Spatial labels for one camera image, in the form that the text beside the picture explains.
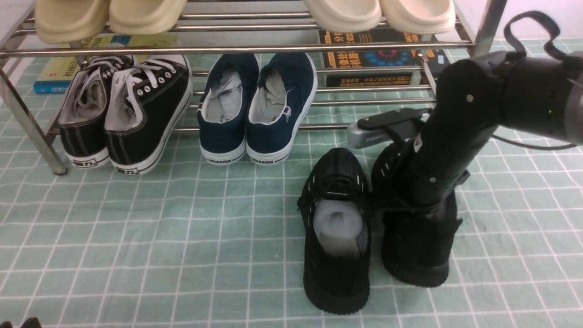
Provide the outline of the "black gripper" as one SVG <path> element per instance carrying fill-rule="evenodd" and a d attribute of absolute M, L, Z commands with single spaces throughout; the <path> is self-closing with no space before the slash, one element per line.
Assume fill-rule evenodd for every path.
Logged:
<path fill-rule="evenodd" d="M 456 217 L 458 206 L 455 189 L 465 183 L 470 176 L 464 171 L 440 201 L 421 204 L 405 195 L 396 183 L 395 171 L 373 172 L 373 215 L 419 215 L 421 217 Z"/>

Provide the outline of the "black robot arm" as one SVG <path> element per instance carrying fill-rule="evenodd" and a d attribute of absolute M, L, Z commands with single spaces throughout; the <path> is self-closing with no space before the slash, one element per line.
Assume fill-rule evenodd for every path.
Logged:
<path fill-rule="evenodd" d="M 396 141 L 371 173 L 373 210 L 454 215 L 455 188 L 500 127 L 582 145 L 582 54 L 497 51 L 458 61 L 437 82 L 435 108 L 416 137 Z"/>

